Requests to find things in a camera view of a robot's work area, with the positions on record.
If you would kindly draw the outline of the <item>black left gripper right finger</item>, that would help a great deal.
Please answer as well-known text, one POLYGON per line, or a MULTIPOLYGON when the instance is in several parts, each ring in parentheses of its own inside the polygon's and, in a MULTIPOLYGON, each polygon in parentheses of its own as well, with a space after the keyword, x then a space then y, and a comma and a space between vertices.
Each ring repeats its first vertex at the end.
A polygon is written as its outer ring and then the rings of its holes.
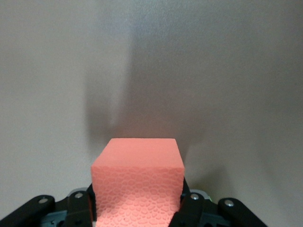
POLYGON ((169 227, 201 227, 204 196, 200 190, 191 190, 183 180, 179 210, 173 215, 169 227))

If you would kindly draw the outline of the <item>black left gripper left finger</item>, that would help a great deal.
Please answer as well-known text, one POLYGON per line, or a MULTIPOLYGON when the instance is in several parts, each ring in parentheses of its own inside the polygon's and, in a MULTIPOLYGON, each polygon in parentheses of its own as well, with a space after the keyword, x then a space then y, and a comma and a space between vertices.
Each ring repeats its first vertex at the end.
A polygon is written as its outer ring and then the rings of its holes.
POLYGON ((95 227, 96 197, 92 184, 72 190, 67 197, 66 227, 95 227))

